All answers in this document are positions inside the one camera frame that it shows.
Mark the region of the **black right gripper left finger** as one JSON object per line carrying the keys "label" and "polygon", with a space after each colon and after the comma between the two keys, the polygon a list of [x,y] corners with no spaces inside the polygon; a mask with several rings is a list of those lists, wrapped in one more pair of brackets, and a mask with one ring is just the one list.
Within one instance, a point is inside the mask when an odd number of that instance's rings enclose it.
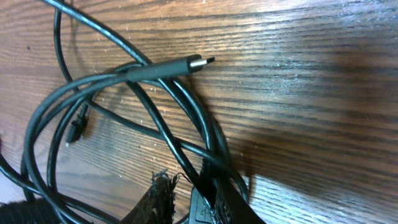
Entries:
{"label": "black right gripper left finger", "polygon": [[174,189],[178,175],[167,174],[167,169],[152,173],[151,186],[137,205],[120,224],[172,224],[175,213]]}

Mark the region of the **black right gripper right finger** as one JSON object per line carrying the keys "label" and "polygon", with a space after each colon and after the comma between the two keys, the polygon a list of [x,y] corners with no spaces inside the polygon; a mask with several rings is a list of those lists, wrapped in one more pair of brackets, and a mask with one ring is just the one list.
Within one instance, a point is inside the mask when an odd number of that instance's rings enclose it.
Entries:
{"label": "black right gripper right finger", "polygon": [[198,196],[199,223],[265,224],[249,206],[248,187],[239,173],[229,174],[205,161],[201,176],[211,200]]}

